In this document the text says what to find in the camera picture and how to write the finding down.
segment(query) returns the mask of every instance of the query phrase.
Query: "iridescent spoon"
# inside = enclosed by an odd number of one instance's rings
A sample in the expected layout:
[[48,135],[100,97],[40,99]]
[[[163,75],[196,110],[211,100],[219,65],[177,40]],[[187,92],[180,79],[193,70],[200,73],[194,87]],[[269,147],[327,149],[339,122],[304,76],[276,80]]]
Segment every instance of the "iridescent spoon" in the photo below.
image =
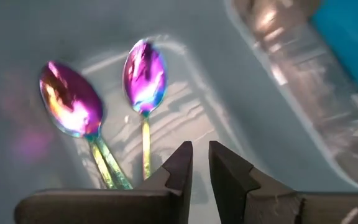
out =
[[129,103],[143,117],[143,178],[147,179],[151,175],[149,115],[159,106],[167,89],[160,52],[150,42],[138,41],[129,52],[122,79]]
[[85,78],[72,69],[51,61],[42,69],[40,91],[45,107],[58,128],[71,136],[84,137],[89,142],[107,187],[117,189],[110,175],[111,171],[124,189],[132,189],[131,183],[100,135],[103,104]]

